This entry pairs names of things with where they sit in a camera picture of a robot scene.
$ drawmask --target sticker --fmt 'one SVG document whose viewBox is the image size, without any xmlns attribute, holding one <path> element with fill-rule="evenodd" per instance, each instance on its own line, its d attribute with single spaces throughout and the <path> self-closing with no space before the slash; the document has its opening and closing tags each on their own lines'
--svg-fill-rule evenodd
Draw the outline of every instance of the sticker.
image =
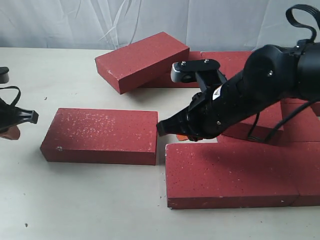
<svg viewBox="0 0 320 240">
<path fill-rule="evenodd" d="M 220 85 L 216 90 L 214 90 L 213 95 L 212 95 L 212 100 L 215 100 L 218 97 L 220 97 L 221 87 L 222 87 L 222 85 Z"/>
</svg>

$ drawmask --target white backdrop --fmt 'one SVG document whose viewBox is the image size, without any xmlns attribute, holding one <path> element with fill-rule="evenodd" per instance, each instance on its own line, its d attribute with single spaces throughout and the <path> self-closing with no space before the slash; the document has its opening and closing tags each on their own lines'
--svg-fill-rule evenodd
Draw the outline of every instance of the white backdrop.
<svg viewBox="0 0 320 240">
<path fill-rule="evenodd" d="M 292 46 L 310 36 L 286 20 L 298 3 L 320 9 L 319 0 L 1 0 L 0 47 L 114 50 L 161 31 L 192 51 Z"/>
</svg>

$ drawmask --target white table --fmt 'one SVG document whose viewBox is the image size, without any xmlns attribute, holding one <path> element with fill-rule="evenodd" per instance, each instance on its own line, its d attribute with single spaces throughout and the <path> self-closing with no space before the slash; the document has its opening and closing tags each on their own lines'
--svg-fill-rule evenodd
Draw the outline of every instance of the white table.
<svg viewBox="0 0 320 240">
<path fill-rule="evenodd" d="M 5 86 L 19 86 L 18 106 L 39 113 L 38 124 L 20 126 L 20 140 L 0 139 L 1 240 L 320 239 L 320 207 L 167 208 L 164 147 L 174 136 L 160 139 L 157 166 L 46 162 L 39 147 L 59 107 L 153 110 L 162 120 L 198 91 L 119 95 L 97 74 L 94 58 L 106 52 L 0 48 Z M 15 94 L 0 91 L 6 101 Z"/>
</svg>

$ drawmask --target black object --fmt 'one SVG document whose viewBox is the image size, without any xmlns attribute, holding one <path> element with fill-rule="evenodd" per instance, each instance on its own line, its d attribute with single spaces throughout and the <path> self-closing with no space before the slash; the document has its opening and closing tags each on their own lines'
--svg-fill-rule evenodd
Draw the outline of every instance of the black object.
<svg viewBox="0 0 320 240">
<path fill-rule="evenodd" d="M 17 89 L 18 94 L 11 104 L 7 104 L 0 98 L 0 133 L 5 133 L 10 127 L 23 124 L 26 122 L 36 124 L 38 122 L 38 113 L 34 110 L 26 110 L 16 106 L 21 91 L 17 86 L 2 87 L 4 89 Z"/>
<path fill-rule="evenodd" d="M 9 82 L 9 68 L 6 66 L 0 67 L 0 84 L 6 84 Z"/>
<path fill-rule="evenodd" d="M 320 12 L 316 8 L 294 5 L 286 11 L 287 20 L 294 27 L 310 29 L 310 39 L 299 40 L 292 48 L 269 44 L 257 49 L 249 56 L 243 70 L 228 81 L 224 80 L 220 65 L 213 59 L 206 60 L 212 63 L 211 70 L 204 70 L 202 65 L 196 68 L 194 61 L 174 63 L 172 80 L 194 82 L 196 79 L 201 92 L 193 96 L 189 106 L 160 121 L 158 134 L 185 135 L 191 141 L 213 139 L 230 126 L 257 114 L 248 133 L 248 138 L 255 138 L 251 133 L 262 110 L 283 98 L 309 101 L 279 122 L 265 139 L 255 138 L 267 142 L 284 123 L 320 101 L 320 43 L 314 43 L 317 32 L 312 26 L 297 22 L 292 15 L 293 9 L 310 13 L 320 28 Z"/>
</svg>

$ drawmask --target black strap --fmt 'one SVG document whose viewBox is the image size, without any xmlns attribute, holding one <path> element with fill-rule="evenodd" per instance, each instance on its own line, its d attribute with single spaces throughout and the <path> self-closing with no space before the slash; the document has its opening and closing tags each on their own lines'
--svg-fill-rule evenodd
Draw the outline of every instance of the black strap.
<svg viewBox="0 0 320 240">
<path fill-rule="evenodd" d="M 17 89 L 18 90 L 18 94 L 16 95 L 15 99 L 12 101 L 12 103 L 10 104 L 11 107 L 16 106 L 16 104 L 19 102 L 20 97 L 21 97 L 21 91 L 17 86 L 7 86 L 7 87 L 0 87 L 0 90 L 2 89 Z"/>
<path fill-rule="evenodd" d="M 302 11 L 305 11 L 309 14 L 311 14 L 317 25 L 318 25 L 318 28 L 320 29 L 320 11 L 318 9 L 316 9 L 315 7 L 313 6 L 310 6 L 310 5 L 306 5 L 306 4 L 297 4 L 297 5 L 294 5 L 292 7 L 290 7 L 286 12 L 285 12 L 285 16 L 286 16 L 286 19 L 288 20 L 288 22 L 294 26 L 294 27 L 297 27 L 297 28 L 305 28 L 305 29 L 309 29 L 311 32 L 312 32 L 312 36 L 310 38 L 310 41 L 311 42 L 314 42 L 316 37 L 317 37 L 317 31 L 314 27 L 312 26 L 309 26 L 309 25 L 305 25 L 305 24 L 301 24 L 300 22 L 298 22 L 292 11 L 293 9 L 298 9 L 298 10 L 302 10 Z"/>
</svg>

